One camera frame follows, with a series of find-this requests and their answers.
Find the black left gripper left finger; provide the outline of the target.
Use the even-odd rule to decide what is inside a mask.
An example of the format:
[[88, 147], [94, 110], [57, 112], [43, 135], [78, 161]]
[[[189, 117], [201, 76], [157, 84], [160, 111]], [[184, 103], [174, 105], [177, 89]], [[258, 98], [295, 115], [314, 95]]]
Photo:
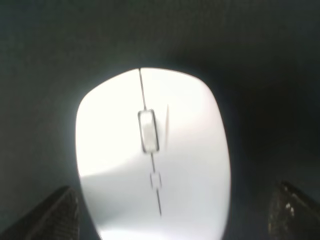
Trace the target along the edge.
[[78, 240], [79, 201], [69, 186], [53, 192], [0, 234], [2, 240]]

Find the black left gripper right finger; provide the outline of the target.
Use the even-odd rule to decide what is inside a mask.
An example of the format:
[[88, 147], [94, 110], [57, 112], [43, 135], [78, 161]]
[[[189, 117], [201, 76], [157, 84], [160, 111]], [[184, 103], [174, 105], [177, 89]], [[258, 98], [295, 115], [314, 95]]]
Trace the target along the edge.
[[271, 240], [318, 240], [320, 203], [287, 181], [277, 183], [268, 210]]

